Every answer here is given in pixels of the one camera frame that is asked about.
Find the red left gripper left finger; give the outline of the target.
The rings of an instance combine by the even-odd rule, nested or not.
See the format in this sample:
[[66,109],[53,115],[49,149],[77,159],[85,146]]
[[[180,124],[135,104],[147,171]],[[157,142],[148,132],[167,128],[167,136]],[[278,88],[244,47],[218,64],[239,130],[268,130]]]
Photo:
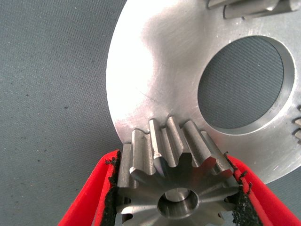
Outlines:
[[115,225],[119,165],[119,149],[105,154],[58,224],[60,226]]

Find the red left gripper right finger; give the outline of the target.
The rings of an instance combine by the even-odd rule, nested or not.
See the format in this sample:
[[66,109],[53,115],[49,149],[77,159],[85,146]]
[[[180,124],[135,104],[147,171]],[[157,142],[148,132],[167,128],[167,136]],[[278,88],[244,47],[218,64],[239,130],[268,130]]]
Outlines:
[[233,222],[237,226],[299,226],[301,221],[241,160],[225,154],[239,183]]

